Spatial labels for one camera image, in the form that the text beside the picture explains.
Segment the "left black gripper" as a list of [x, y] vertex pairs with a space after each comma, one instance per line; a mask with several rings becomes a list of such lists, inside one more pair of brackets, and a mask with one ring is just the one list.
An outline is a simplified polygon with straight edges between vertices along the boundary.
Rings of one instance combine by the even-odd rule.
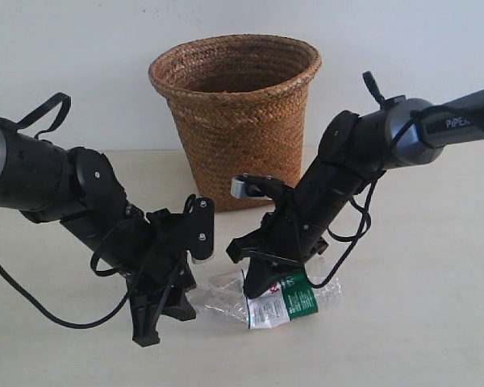
[[196, 318], [186, 293], [196, 287], [187, 256], [198, 256], [194, 239], [196, 210], [172, 213], [167, 209], [145, 214], [127, 209], [134, 277], [127, 281], [132, 321], [132, 340], [141, 347], [157, 345], [158, 306], [162, 315], [178, 321]]

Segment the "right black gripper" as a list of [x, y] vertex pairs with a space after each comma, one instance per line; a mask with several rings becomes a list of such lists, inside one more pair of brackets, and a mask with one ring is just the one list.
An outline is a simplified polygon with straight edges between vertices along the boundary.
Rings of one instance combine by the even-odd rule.
[[294, 270], [328, 248], [324, 229], [301, 218], [294, 200], [294, 189], [284, 184], [283, 192], [273, 201], [275, 208], [265, 213], [260, 226], [234, 238], [226, 253], [234, 263], [250, 258], [244, 280], [244, 294], [249, 299], [260, 297], [285, 273]]

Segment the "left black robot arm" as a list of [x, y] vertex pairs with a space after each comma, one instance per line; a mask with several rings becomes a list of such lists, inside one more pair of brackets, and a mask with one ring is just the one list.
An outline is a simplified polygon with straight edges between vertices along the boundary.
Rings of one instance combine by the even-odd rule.
[[122, 306], [131, 313], [132, 338], [158, 344], [163, 316], [188, 322], [196, 316], [187, 294], [196, 286], [188, 259], [198, 199], [183, 209], [145, 212], [133, 205], [101, 152], [63, 149], [0, 123], [0, 207], [34, 224], [57, 222], [91, 250], [98, 277], [121, 276]]

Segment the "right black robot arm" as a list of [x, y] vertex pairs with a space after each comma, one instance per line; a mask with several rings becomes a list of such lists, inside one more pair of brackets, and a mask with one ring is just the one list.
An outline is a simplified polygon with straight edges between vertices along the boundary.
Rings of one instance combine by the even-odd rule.
[[235, 198], [269, 198], [274, 209], [260, 226], [233, 239], [227, 254], [248, 259], [244, 295], [254, 299], [324, 252], [323, 235], [336, 216], [391, 169], [432, 163], [449, 145], [484, 140], [484, 89], [434, 105], [421, 98], [378, 98], [379, 109], [340, 112], [295, 186], [277, 178], [240, 174]]

